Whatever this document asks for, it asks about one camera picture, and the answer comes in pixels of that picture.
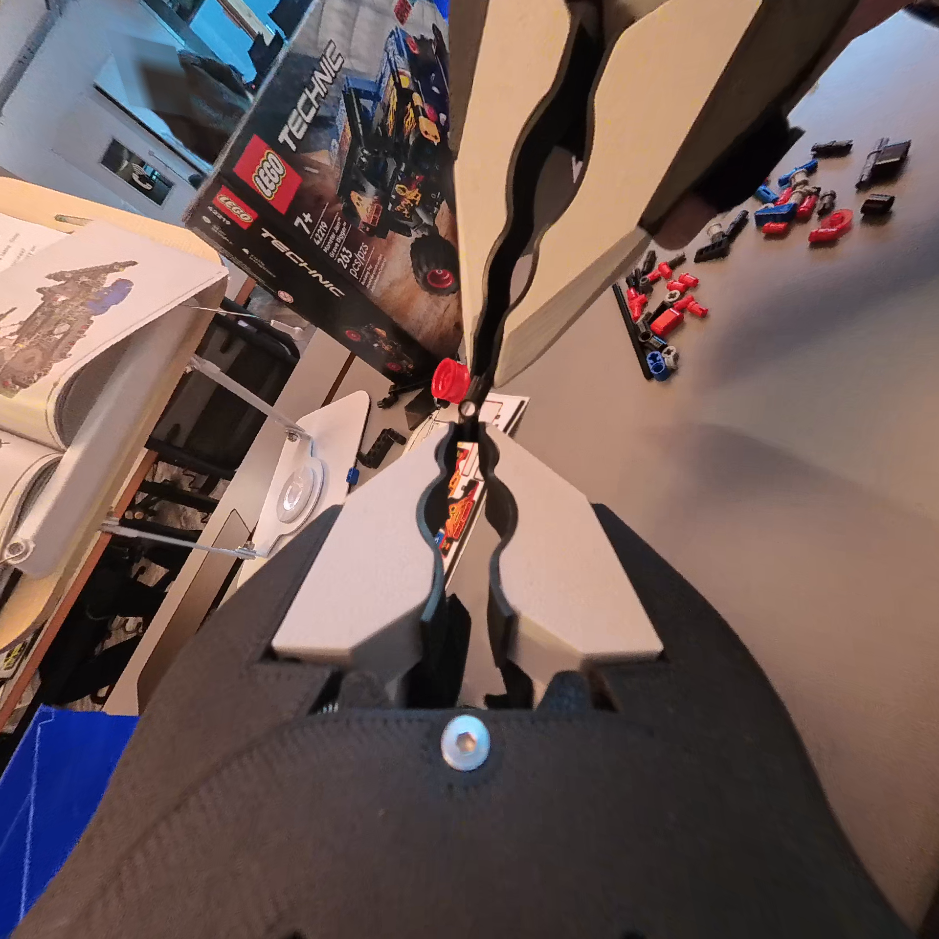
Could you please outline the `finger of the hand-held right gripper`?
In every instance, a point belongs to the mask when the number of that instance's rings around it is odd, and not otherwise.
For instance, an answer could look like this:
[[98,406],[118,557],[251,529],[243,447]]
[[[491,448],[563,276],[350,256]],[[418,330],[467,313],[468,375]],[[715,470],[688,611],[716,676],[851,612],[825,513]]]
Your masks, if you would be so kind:
[[552,346],[649,242],[640,217],[753,24],[757,1],[671,1],[621,34],[593,91],[593,138],[569,205],[537,241],[493,385]]
[[574,194],[559,147],[581,118],[581,17],[568,2],[486,2],[453,17],[454,188],[472,383],[506,383],[554,341],[535,299],[547,234]]

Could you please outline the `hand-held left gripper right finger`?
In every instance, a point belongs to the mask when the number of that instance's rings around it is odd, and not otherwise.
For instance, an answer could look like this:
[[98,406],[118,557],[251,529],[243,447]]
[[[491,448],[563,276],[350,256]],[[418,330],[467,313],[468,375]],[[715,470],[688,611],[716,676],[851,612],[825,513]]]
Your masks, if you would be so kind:
[[589,499],[507,434],[487,429],[487,627],[510,706],[563,672],[654,661],[664,646]]

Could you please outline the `black angled toy panel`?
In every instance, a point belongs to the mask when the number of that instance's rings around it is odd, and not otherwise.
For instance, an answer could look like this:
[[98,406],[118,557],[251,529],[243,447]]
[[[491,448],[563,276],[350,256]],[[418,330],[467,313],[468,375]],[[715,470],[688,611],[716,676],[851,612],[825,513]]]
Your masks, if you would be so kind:
[[430,417],[438,408],[437,400],[432,396],[430,384],[429,379],[416,380],[411,378],[399,380],[391,385],[408,388],[410,389],[408,393],[414,393],[408,402],[405,403],[405,421],[409,431],[416,430],[420,424]]

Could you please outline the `instruction booklet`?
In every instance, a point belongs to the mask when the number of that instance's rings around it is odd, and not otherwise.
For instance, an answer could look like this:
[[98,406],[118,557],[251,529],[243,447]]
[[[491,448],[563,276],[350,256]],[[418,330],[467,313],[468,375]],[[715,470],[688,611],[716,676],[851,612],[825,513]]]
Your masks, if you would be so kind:
[[127,342],[207,288],[218,260],[106,222],[2,217],[2,542],[57,469]]

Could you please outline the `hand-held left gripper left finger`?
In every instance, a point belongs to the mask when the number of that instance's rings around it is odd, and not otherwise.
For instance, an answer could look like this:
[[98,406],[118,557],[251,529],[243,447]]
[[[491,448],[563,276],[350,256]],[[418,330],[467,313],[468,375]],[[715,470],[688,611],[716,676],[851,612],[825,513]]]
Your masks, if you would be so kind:
[[410,706],[453,706],[469,640],[448,611],[437,531],[457,425],[425,440],[346,498],[272,640],[281,658],[404,682]]

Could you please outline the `blue tagged storage bin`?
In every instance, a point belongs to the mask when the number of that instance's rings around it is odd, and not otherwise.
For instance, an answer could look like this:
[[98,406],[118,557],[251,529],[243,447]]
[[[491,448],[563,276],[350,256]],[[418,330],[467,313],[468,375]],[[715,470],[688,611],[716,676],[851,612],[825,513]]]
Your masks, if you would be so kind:
[[41,705],[1,780],[1,936],[11,936],[85,833],[138,723]]

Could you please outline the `person's right hand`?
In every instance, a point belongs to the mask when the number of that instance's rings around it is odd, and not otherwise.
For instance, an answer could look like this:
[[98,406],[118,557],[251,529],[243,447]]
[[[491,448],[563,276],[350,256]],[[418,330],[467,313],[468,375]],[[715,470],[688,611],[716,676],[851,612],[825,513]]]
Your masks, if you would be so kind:
[[702,229],[720,216],[719,209],[698,194],[688,193],[664,217],[651,239],[659,247],[676,252],[686,248]]

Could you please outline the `red toy wheel hub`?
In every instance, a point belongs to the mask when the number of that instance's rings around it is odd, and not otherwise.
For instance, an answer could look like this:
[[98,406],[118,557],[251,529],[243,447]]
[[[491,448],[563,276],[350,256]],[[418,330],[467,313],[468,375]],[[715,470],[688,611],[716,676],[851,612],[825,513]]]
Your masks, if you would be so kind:
[[471,374],[466,364],[455,358],[444,358],[432,375],[430,390],[435,400],[458,405],[466,398],[470,383]]

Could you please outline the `black toy set box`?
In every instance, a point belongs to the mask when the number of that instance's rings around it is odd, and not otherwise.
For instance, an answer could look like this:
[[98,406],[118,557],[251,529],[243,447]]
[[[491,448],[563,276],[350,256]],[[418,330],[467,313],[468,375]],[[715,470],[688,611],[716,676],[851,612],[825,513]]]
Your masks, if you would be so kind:
[[292,26],[187,227],[391,380],[463,340],[448,2],[282,2]]

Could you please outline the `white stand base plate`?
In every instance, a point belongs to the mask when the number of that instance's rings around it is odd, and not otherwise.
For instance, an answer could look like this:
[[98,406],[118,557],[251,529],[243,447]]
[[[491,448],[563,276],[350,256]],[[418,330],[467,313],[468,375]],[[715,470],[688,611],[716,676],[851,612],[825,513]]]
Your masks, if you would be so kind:
[[345,501],[370,408],[369,394],[357,391],[299,418],[302,434],[285,442],[254,529],[257,559]]

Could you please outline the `black angled toy beam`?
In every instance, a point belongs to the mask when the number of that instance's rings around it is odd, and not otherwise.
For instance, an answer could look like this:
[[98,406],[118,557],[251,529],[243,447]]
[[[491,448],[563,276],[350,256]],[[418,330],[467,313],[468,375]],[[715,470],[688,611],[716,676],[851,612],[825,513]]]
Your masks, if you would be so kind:
[[488,393],[492,388],[489,375],[471,377],[469,388],[463,400],[458,405],[458,440],[469,444],[477,443],[480,430],[483,427],[482,411],[487,402]]
[[383,428],[370,448],[358,453],[358,463],[366,469],[376,470],[381,467],[393,446],[405,446],[407,437],[393,428]]

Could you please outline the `grey desk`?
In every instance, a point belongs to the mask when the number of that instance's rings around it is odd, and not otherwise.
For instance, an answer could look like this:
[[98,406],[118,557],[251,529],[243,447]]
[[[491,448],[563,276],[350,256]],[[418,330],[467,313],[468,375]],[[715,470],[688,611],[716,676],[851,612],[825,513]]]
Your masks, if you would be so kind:
[[915,937],[937,888],[934,300],[886,232],[727,281],[675,384],[575,322],[528,452],[664,650],[410,706],[272,640],[339,509],[163,675],[19,927],[51,937]]

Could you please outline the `pile of small toy pins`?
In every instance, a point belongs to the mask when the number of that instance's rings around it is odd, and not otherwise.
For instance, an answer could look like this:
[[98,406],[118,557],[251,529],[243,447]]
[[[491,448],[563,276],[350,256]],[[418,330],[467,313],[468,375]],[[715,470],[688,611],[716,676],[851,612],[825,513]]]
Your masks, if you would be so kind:
[[[912,140],[879,138],[865,155],[854,193],[862,200],[851,207],[833,189],[816,184],[820,164],[851,156],[853,140],[834,139],[813,144],[810,158],[776,179],[765,179],[752,195],[758,207],[742,208],[730,221],[715,221],[705,229],[706,241],[691,262],[725,260],[749,224],[766,240],[781,240],[804,227],[812,249],[842,241],[856,224],[891,216],[896,203],[892,193],[876,192],[878,184],[891,184],[902,175],[909,160]],[[694,292],[700,287],[695,272],[686,268],[687,257],[678,253],[665,260],[653,250],[638,268],[613,285],[612,291],[625,323],[640,370],[647,380],[667,381],[678,369],[679,352],[671,338],[688,316],[706,319],[708,308]]]

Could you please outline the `colourful sticker sheet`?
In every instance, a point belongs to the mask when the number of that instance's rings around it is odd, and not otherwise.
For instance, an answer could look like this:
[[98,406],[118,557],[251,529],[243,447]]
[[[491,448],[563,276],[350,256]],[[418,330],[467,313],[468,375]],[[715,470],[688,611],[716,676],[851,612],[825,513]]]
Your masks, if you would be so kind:
[[[530,402],[528,396],[512,396],[490,393],[482,409],[481,419],[499,431],[510,435],[514,432]],[[413,431],[404,445],[404,453],[420,447],[431,437],[439,425],[454,423],[458,407],[447,404],[437,407]],[[475,443],[459,443],[456,451],[455,469],[448,484],[447,517],[436,535],[446,580],[476,523],[476,517],[485,502],[486,484],[479,468],[478,446]]]

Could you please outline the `white book stand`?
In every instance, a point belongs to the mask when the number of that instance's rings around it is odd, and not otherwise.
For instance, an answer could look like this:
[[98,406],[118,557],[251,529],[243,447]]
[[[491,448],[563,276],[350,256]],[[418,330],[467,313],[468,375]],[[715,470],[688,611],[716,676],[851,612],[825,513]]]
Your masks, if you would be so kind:
[[[18,179],[2,178],[3,216],[65,234],[106,222],[222,264],[214,249],[183,227]],[[2,542],[3,651],[44,624],[77,573],[220,310],[227,284],[228,272],[223,286],[205,289],[127,342],[49,483]]]

